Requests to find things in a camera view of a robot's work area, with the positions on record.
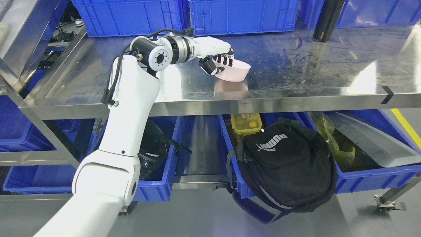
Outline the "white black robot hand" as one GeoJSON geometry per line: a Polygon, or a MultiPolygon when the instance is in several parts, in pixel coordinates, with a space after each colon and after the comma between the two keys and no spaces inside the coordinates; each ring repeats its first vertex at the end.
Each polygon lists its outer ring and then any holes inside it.
{"type": "Polygon", "coordinates": [[[190,39],[193,47],[191,56],[199,58],[199,66],[209,75],[216,75],[224,71],[222,66],[216,66],[213,58],[217,58],[218,63],[232,66],[234,51],[228,42],[214,37],[198,37],[190,39]]]}

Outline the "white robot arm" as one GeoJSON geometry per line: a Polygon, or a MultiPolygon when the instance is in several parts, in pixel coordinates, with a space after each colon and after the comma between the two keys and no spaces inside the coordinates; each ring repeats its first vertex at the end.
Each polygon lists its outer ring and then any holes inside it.
{"type": "Polygon", "coordinates": [[[149,112],[160,90],[156,72],[184,63],[194,52],[192,28],[156,41],[136,37],[110,66],[101,102],[109,116],[99,148],[78,166],[73,196],[36,237],[106,237],[139,180],[138,153],[149,112]]]}

